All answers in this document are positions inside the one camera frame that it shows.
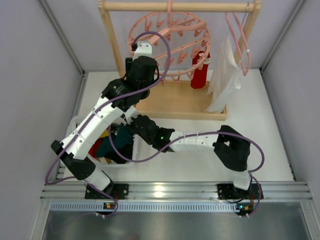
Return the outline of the red santa sock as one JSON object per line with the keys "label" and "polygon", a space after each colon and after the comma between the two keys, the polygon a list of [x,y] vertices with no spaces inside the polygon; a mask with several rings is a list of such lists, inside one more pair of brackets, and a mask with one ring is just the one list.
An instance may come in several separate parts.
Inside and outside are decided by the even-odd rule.
{"label": "red santa sock", "polygon": [[103,150],[100,150],[101,148],[101,145],[102,145],[102,142],[103,142],[103,139],[102,138],[99,138],[93,145],[92,147],[90,148],[89,150],[89,155],[93,158],[102,158],[104,155],[103,155]]}

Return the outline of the white hanging cloth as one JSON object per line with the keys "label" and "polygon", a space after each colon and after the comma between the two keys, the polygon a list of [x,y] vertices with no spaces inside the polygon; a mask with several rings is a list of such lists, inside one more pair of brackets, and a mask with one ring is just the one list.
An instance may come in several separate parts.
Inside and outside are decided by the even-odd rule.
{"label": "white hanging cloth", "polygon": [[228,36],[218,49],[218,57],[209,81],[208,95],[212,95],[209,113],[222,113],[232,93],[237,88],[240,68],[238,67],[232,49],[231,39]]}

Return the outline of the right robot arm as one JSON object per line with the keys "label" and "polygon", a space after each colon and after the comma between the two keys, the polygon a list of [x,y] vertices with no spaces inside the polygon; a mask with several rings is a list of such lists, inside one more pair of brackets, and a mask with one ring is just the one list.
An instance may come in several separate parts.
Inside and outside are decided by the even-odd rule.
{"label": "right robot arm", "polygon": [[140,114],[133,106],[124,113],[127,127],[145,143],[162,153],[213,152],[231,171],[233,186],[248,191],[252,180],[248,171],[251,143],[228,125],[222,125],[218,134],[182,132],[159,127],[148,116]]}

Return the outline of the white plastic basket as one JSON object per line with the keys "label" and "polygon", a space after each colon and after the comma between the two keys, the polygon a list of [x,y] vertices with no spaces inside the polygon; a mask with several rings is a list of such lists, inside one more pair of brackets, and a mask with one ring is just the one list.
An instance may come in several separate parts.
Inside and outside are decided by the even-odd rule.
{"label": "white plastic basket", "polygon": [[[131,160],[135,160],[138,153],[138,137],[133,135],[133,148],[132,148],[132,157]],[[97,166],[102,166],[106,168],[125,168],[131,166],[132,162],[127,162],[125,164],[117,164],[114,161],[111,161],[110,159],[106,157],[99,157],[99,158],[93,158],[89,154],[87,157],[93,161]]]}

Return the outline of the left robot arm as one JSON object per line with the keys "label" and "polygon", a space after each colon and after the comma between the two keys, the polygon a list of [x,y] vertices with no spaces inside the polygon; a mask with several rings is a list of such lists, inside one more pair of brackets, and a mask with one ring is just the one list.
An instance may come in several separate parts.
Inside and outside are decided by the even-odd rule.
{"label": "left robot arm", "polygon": [[112,80],[102,91],[97,103],[80,125],[62,141],[55,140],[51,149],[66,168],[80,181],[91,184],[106,194],[111,193],[113,181],[97,169],[88,158],[89,150],[99,136],[131,106],[149,95],[149,86],[158,80],[159,71],[154,58],[127,58],[124,77]]}

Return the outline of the mustard yellow sock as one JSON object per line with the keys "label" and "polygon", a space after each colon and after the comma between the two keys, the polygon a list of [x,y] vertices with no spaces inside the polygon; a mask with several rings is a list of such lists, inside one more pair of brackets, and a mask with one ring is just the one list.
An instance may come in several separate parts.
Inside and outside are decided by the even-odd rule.
{"label": "mustard yellow sock", "polygon": [[106,138],[109,136],[109,132],[108,130],[105,130],[100,136],[99,136],[99,139],[103,139],[103,138]]}

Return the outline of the pink round clip hanger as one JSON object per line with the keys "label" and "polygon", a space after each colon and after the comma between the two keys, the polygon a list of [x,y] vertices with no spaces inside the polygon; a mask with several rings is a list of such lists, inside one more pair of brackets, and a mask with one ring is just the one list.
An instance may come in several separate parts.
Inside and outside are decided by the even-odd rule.
{"label": "pink round clip hanger", "polygon": [[207,23],[188,11],[174,11],[169,0],[164,11],[153,11],[141,17],[130,29],[127,45],[149,41],[152,57],[160,69],[161,82],[175,83],[181,77],[192,80],[195,69],[201,69],[211,49]]}

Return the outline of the wooden clothes rack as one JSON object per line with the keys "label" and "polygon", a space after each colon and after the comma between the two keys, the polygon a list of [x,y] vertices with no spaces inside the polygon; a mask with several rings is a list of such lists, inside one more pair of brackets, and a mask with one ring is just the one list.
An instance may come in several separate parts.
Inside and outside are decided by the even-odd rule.
{"label": "wooden clothes rack", "polygon": [[[126,68],[122,61],[120,48],[112,19],[111,12],[145,12],[145,15],[156,12],[165,11],[167,2],[107,2],[100,0],[98,10],[109,38],[112,48],[113,57],[120,76],[125,74]],[[197,16],[198,12],[204,13],[247,13],[248,17],[242,26],[245,37],[248,38],[255,25],[259,12],[261,10],[261,1],[254,0],[250,3],[173,3],[173,11],[175,12],[191,12]],[[244,49],[244,43],[239,41],[240,47]],[[235,61],[240,57],[235,52]],[[151,118],[163,119],[187,119],[187,120],[218,120],[223,121],[227,118],[227,111],[223,109],[221,113],[210,113],[205,111],[205,107],[209,105],[209,98],[205,96],[204,89],[194,89],[191,87],[191,80],[182,76],[180,82],[176,83],[172,80],[166,80],[154,86],[149,96],[137,104],[138,110]]]}

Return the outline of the aluminium mounting rail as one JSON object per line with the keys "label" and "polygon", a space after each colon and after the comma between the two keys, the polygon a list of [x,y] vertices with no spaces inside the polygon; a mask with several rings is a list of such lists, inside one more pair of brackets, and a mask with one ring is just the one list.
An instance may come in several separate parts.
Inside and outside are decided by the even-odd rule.
{"label": "aluminium mounting rail", "polygon": [[251,212],[256,203],[310,202],[304,182],[261,182],[247,196],[235,197],[229,184],[215,182],[129,182],[118,183],[111,197],[76,181],[45,186],[40,200],[53,211],[97,212]]}

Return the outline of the black clothes in basket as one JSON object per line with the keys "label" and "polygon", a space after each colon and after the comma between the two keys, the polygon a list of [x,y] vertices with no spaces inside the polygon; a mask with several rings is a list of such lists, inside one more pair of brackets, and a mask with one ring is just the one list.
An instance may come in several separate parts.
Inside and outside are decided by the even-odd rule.
{"label": "black clothes in basket", "polygon": [[[123,147],[119,153],[123,155],[125,158],[131,159],[132,158],[132,153],[133,153],[133,143],[134,143],[134,135],[132,133],[132,140],[125,146]],[[126,164],[127,161],[120,157],[115,150],[113,152],[110,152],[106,155],[106,158],[110,159],[111,161],[115,162],[116,164]]]}

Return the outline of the green christmas patterned sock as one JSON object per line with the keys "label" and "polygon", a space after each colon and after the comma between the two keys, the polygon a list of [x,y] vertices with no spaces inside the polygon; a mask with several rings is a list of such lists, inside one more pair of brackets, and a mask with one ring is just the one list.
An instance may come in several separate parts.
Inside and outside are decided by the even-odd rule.
{"label": "green christmas patterned sock", "polygon": [[115,148],[120,151],[133,139],[133,134],[123,123],[121,123],[117,129],[115,125],[112,125],[110,134],[96,141],[97,148],[94,153],[97,158],[106,157],[108,153],[114,151],[109,137],[112,138]]}

